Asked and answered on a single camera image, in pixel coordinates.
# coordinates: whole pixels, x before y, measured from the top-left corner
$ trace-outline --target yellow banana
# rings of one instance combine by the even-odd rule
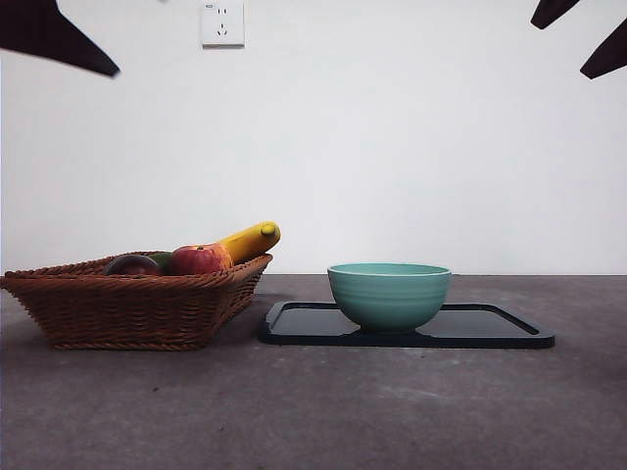
[[[234,233],[217,243],[224,245],[233,262],[238,264],[264,254],[281,238],[281,231],[273,221],[265,221]]]

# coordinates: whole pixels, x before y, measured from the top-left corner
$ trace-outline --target red apple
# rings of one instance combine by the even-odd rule
[[[104,274],[146,274],[159,276],[161,269],[156,261],[143,255],[122,255],[114,258],[105,267]]]
[[[188,245],[172,252],[169,270],[174,276],[209,274],[233,267],[233,260],[220,243]]]

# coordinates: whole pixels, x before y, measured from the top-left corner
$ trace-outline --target power socket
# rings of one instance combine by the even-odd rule
[[[244,47],[244,0],[205,2],[201,38],[203,47]]]

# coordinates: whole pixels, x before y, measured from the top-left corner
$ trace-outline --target ceramic bowl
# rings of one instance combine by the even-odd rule
[[[439,311],[449,290],[445,267],[392,262],[338,264],[327,269],[336,304],[362,330],[404,332]]]

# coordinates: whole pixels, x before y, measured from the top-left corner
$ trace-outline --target fruit basket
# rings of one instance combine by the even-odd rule
[[[0,288],[57,349],[197,350],[250,304],[272,260],[263,254],[211,274],[103,275],[115,257],[7,271]]]

